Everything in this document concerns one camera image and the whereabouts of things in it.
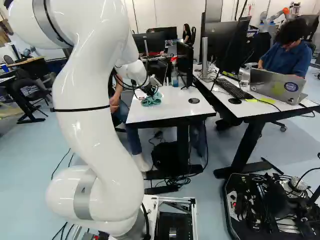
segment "blue shirt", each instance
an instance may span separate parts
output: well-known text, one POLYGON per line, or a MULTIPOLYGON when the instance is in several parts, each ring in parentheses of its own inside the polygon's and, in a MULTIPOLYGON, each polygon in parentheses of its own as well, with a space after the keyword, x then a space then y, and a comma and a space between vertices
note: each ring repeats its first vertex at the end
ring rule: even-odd
POLYGON ((312 51, 304 41, 286 51, 280 43, 275 43, 262 57, 265 70, 279 74, 294 74, 305 77, 311 62, 312 51))

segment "swivel chair wheel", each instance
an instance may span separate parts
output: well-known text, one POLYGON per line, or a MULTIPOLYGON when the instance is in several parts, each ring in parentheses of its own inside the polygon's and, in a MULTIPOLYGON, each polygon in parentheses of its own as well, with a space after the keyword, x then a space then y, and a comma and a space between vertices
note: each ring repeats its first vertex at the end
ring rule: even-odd
POLYGON ((288 129, 288 128, 287 128, 286 126, 280 127, 280 131, 283 132, 283 133, 284 133, 285 131, 287 131, 287 129, 288 129))

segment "black bag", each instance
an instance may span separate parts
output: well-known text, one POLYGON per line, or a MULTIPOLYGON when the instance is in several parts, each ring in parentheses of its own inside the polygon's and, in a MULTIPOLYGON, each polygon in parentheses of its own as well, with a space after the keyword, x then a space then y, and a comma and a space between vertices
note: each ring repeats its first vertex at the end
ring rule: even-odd
POLYGON ((181 172, 178 158, 178 143, 162 142, 151 152, 153 165, 161 172, 176 176, 181 172))

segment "teal cloth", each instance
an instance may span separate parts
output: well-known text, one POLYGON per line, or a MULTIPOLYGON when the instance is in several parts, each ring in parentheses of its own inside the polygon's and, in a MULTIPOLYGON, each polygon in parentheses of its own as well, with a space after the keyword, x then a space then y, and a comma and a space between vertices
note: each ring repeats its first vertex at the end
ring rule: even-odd
POLYGON ((143 107, 151 107, 154 105, 161 104, 162 94, 157 92, 154 96, 146 97, 144 100, 141 101, 141 105, 143 107))

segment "jeans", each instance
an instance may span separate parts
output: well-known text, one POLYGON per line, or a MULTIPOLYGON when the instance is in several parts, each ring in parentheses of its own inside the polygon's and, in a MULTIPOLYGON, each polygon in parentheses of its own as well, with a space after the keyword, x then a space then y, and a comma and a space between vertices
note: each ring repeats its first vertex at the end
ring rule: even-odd
MULTIPOLYGON (((129 114, 129 107, 124 101, 119 101, 118 109, 112 114, 112 117, 117 118, 120 122, 126 124, 129 114)), ((138 134, 138 129, 135 127, 125 125, 127 133, 127 139, 131 147, 132 155, 138 155, 142 153, 141 142, 138 134)))

